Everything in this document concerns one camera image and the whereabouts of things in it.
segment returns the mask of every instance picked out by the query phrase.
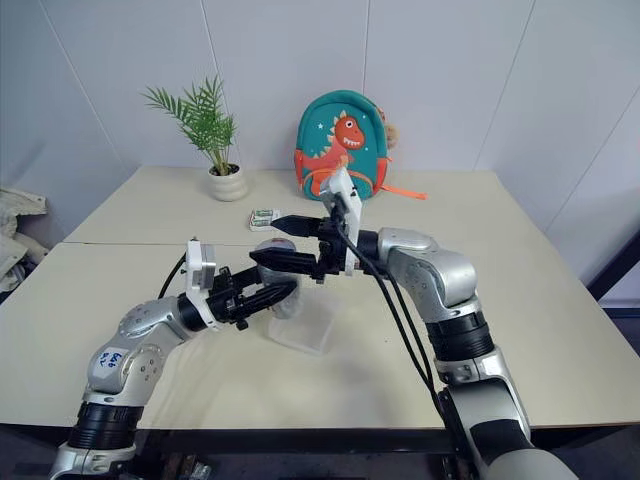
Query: label sticker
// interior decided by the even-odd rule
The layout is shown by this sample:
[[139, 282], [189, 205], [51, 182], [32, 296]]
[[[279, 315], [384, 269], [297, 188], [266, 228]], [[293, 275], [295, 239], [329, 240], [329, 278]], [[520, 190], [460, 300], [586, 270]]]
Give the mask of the label sticker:
[[93, 366], [93, 376], [98, 378], [106, 378], [111, 375], [112, 372], [117, 370], [120, 362], [129, 353], [129, 350], [124, 348], [107, 348], [104, 350]]

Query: orange strap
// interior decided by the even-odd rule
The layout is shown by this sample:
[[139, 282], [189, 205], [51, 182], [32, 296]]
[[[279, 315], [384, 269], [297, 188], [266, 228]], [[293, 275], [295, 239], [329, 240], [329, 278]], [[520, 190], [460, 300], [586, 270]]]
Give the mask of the orange strap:
[[[318, 173], [329, 173], [329, 174], [332, 174], [333, 172], [335, 172], [335, 169], [332, 169], [332, 168], [319, 168], [317, 170], [312, 170], [307, 175], [305, 175], [305, 177], [302, 179], [302, 182], [300, 183], [300, 187], [302, 188], [302, 186], [305, 183], [307, 183], [307, 180], [309, 178], [313, 177], [314, 175], [316, 175]], [[360, 178], [360, 179], [364, 180], [364, 182], [367, 183], [369, 185], [369, 187], [373, 189], [373, 183], [371, 182], [371, 179], [369, 177], [367, 177], [366, 175], [363, 175], [360, 172], [354, 172], [352, 170], [347, 170], [347, 172], [349, 172], [349, 175], [351, 175], [353, 177], [357, 177], [357, 178]], [[427, 199], [427, 194], [426, 193], [419, 193], [419, 192], [413, 192], [411, 190], [404, 190], [402, 188], [392, 187], [391, 185], [382, 185], [380, 188], [382, 190], [386, 190], [387, 192], [395, 193], [395, 194], [398, 194], [398, 195], [404, 195], [405, 197], [416, 198], [418, 200], [426, 200]]]
[[387, 192], [397, 193], [398, 195], [404, 195], [405, 197], [417, 198], [418, 200], [426, 200], [426, 193], [413, 192], [411, 190], [404, 190], [398, 187], [392, 187], [391, 185], [382, 185], [380, 187], [382, 190], [386, 190]]
[[380, 191], [380, 187], [382, 187], [382, 182], [384, 182], [384, 178], [387, 176], [387, 166], [391, 162], [390, 157], [378, 157], [378, 172], [376, 175], [376, 184], [373, 186], [373, 194], [375, 195]]
[[[302, 179], [302, 182], [300, 183], [300, 187], [304, 186], [304, 184], [307, 183], [307, 180], [309, 178], [313, 177], [318, 173], [333, 173], [335, 171], [336, 169], [334, 168], [318, 168], [317, 170], [312, 170], [311, 172], [307, 173], [307, 175]], [[364, 180], [365, 183], [369, 185], [369, 187], [373, 188], [373, 183], [371, 182], [371, 179], [366, 175], [363, 175], [360, 172], [354, 172], [352, 170], [347, 170], [347, 172], [349, 172], [349, 175], [351, 175], [352, 177], [357, 177]]]

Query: teal backpack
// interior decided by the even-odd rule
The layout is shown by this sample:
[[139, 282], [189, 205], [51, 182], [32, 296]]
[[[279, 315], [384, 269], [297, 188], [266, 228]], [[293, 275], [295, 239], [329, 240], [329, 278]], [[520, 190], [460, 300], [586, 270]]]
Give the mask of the teal backpack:
[[305, 110], [294, 155], [298, 185], [319, 200], [320, 184], [346, 166], [360, 198], [383, 187], [387, 173], [387, 138], [380, 111], [365, 96], [336, 90], [314, 100]]

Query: white flower pot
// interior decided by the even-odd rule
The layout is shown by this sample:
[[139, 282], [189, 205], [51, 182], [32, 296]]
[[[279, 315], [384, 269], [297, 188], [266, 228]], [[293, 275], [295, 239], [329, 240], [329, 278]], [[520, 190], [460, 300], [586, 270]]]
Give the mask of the white flower pot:
[[244, 197], [248, 192], [247, 181], [239, 166], [229, 164], [231, 170], [236, 170], [229, 175], [216, 175], [213, 168], [209, 170], [209, 182], [211, 195], [223, 202], [232, 202]]

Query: orange dinosaur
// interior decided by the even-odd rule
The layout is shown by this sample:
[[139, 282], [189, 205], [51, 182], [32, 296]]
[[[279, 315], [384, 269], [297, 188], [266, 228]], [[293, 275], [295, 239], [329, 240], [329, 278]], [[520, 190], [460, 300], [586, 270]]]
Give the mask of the orange dinosaur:
[[358, 122], [354, 117], [347, 115], [343, 110], [340, 118], [333, 117], [333, 127], [330, 129], [332, 135], [327, 135], [329, 145], [324, 147], [324, 152], [313, 157], [305, 155], [302, 150], [296, 150], [295, 165], [298, 175], [298, 183], [304, 185], [302, 169], [311, 170], [312, 183], [311, 193], [320, 195], [320, 184], [340, 167], [348, 165], [353, 161], [349, 155], [349, 150], [362, 148], [365, 142], [364, 133], [360, 130]]

